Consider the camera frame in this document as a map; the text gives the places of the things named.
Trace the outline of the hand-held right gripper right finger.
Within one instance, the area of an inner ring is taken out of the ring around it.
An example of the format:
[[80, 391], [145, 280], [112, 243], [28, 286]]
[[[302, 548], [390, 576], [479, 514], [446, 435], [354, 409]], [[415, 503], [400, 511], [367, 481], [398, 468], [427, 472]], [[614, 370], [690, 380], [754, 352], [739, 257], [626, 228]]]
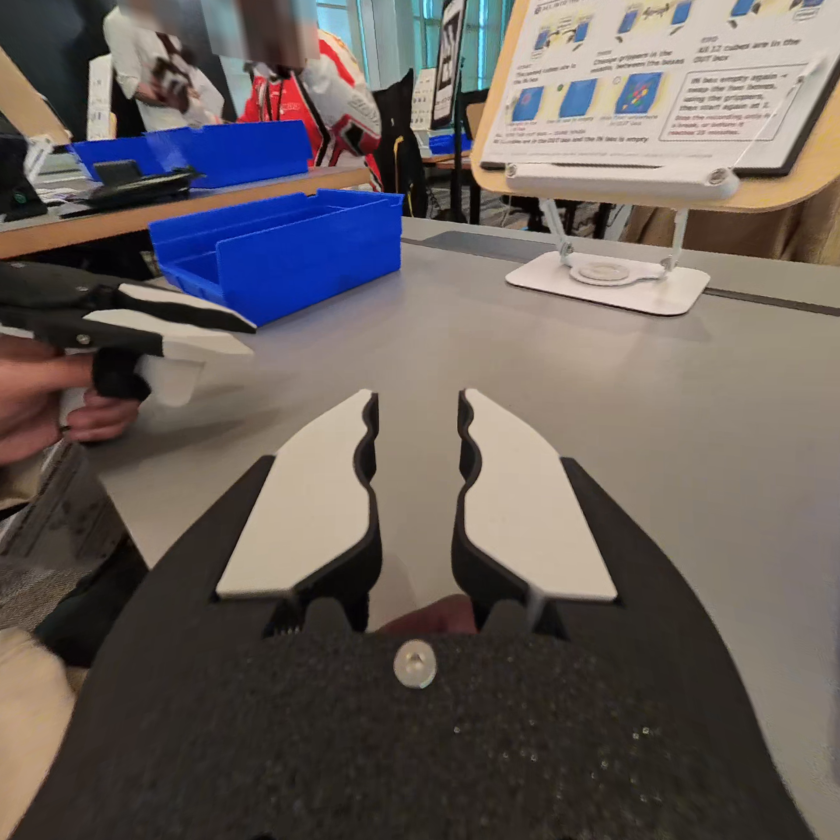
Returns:
[[451, 569], [476, 626], [511, 603], [526, 627], [549, 607], [618, 606], [618, 590], [560, 453], [474, 387], [458, 394], [458, 470]]

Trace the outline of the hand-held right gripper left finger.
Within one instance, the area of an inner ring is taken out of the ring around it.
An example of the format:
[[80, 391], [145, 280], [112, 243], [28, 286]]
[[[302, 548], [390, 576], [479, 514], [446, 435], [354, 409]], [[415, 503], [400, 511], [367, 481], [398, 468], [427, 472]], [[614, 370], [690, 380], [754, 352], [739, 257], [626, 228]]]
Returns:
[[376, 471], [379, 396], [361, 389], [299, 429], [274, 454], [216, 584], [221, 600], [269, 600], [282, 623], [333, 599], [364, 633], [382, 572]]

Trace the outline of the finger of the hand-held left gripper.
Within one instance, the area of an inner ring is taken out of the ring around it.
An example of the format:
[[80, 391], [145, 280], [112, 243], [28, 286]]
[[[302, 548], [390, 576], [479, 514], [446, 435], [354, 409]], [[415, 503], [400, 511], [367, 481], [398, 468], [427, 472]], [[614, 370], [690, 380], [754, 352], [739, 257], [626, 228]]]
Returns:
[[257, 326], [234, 310], [177, 290], [119, 282], [98, 284], [98, 312], [126, 311], [169, 323], [227, 333], [254, 334]]
[[127, 309], [95, 311], [83, 321], [95, 348], [92, 380], [102, 396], [168, 407], [188, 404], [210, 364], [243, 362], [251, 350], [228, 332], [166, 321]]

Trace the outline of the person's left forearm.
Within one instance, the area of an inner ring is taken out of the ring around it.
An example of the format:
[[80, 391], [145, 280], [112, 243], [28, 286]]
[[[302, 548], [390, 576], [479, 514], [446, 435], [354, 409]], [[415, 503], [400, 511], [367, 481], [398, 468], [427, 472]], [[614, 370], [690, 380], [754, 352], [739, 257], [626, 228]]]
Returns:
[[25, 508], [39, 492], [46, 461], [44, 453], [1, 467], [1, 519]]

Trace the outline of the person's left hand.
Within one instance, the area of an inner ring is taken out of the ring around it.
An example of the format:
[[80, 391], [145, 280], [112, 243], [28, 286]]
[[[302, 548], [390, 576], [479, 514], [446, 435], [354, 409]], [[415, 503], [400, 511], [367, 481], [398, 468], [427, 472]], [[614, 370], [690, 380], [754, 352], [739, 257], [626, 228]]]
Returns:
[[[100, 395], [92, 357], [64, 355], [33, 339], [1, 339], [1, 466], [21, 463], [61, 439], [89, 445], [120, 437], [135, 422], [140, 403]], [[84, 391], [80, 408], [61, 423], [60, 398]]]

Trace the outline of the wooden edged table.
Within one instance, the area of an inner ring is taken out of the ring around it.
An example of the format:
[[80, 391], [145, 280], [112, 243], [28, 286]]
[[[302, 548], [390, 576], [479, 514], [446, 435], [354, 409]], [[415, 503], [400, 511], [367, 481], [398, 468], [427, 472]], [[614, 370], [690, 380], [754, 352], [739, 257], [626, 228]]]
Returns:
[[370, 184], [364, 166], [318, 167], [307, 173], [271, 181], [232, 185], [218, 190], [193, 189], [188, 197], [169, 203], [136, 206], [87, 215], [45, 216], [1, 224], [1, 259], [24, 258], [47, 250], [84, 245], [105, 238], [145, 230], [152, 222], [231, 207], [272, 197], [321, 189], [344, 189]]

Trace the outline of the black device green light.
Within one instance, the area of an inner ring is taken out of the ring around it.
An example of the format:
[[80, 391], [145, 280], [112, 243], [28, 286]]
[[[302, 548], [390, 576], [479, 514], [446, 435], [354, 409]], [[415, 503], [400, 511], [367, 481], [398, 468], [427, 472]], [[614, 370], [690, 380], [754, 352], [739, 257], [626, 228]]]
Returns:
[[26, 140], [6, 130], [1, 132], [1, 222], [10, 223], [47, 215], [48, 207], [30, 183], [25, 162]]

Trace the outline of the brown cardboard piece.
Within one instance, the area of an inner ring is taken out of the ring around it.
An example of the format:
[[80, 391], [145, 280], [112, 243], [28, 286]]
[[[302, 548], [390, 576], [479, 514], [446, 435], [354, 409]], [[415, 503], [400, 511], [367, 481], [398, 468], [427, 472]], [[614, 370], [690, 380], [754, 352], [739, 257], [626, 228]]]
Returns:
[[1, 112], [27, 140], [47, 140], [53, 147], [72, 136], [56, 112], [1, 49]]

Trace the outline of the white paper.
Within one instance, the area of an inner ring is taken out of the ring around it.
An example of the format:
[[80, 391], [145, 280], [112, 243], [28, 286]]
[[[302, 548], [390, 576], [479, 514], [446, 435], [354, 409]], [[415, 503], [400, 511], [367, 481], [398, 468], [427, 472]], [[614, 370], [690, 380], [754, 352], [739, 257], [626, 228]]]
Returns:
[[117, 117], [112, 109], [112, 56], [91, 59], [88, 64], [87, 141], [114, 140]]

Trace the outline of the printed floor sheet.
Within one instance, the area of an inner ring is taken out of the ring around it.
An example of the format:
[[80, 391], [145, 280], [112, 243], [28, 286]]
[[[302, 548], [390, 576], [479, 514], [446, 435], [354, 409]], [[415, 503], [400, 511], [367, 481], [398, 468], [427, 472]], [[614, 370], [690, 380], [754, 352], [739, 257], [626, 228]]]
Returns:
[[76, 444], [48, 449], [35, 494], [2, 519], [2, 566], [15, 570], [89, 571], [127, 535], [123, 521]]

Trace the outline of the person's black trousers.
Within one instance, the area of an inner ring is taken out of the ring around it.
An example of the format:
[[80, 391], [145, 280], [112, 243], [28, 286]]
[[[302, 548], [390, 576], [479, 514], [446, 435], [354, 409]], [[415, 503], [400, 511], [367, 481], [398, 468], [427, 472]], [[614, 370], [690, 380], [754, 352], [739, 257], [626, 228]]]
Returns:
[[89, 669], [148, 572], [131, 538], [122, 539], [36, 626], [34, 636], [66, 666]]

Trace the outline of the wooden document stand white base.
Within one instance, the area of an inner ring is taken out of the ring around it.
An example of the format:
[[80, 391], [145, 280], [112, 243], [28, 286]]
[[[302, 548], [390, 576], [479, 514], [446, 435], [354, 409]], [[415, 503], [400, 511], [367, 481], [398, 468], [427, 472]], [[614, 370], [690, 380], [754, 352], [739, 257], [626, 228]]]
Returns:
[[[498, 65], [508, 68], [513, 36], [523, 17], [515, 2]], [[611, 308], [660, 317], [686, 314], [710, 282], [707, 273], [679, 267], [692, 210], [761, 214], [801, 203], [838, 179], [838, 80], [819, 120], [786, 175], [737, 174], [708, 161], [674, 161], [651, 167], [593, 164], [483, 165], [480, 154], [497, 115], [502, 82], [497, 69], [471, 152], [472, 174], [494, 193], [539, 199], [553, 250], [507, 275], [513, 287], [546, 292]], [[563, 229], [557, 202], [661, 207], [672, 211], [674, 231], [665, 256], [601, 256], [573, 245]]]

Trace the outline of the person's cream sweater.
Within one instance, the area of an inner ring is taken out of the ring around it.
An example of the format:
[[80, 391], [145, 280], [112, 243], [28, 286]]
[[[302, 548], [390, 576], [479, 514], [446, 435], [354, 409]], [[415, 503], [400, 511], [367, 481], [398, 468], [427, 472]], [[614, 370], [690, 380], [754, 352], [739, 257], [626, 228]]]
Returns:
[[44, 782], [76, 704], [67, 668], [31, 633], [1, 632], [1, 838]]

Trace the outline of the black white tag sign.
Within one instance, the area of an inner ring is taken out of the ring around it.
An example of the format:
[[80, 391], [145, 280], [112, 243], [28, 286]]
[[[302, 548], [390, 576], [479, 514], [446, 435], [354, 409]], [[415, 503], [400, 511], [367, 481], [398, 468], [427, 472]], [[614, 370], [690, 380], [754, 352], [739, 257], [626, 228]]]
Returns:
[[437, 63], [429, 128], [438, 131], [452, 123], [459, 85], [460, 56], [467, 1], [445, 1], [438, 27]]

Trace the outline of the printed instruction sheet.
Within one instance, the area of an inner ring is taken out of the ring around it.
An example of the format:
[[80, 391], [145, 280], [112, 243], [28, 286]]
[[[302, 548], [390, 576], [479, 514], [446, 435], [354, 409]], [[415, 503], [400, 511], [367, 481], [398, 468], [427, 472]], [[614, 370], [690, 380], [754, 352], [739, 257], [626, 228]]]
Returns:
[[838, 80], [838, 1], [522, 2], [480, 162], [786, 175]]

